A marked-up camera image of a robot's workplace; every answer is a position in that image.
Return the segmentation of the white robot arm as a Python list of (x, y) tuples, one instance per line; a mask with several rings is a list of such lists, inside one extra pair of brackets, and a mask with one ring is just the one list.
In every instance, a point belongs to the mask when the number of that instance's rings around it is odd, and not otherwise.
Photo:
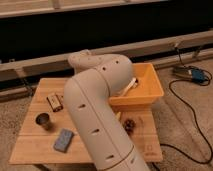
[(64, 87), (64, 104), (98, 171), (150, 171), (142, 155), (116, 118), (108, 99), (133, 78), (128, 57), (70, 54), (75, 69)]

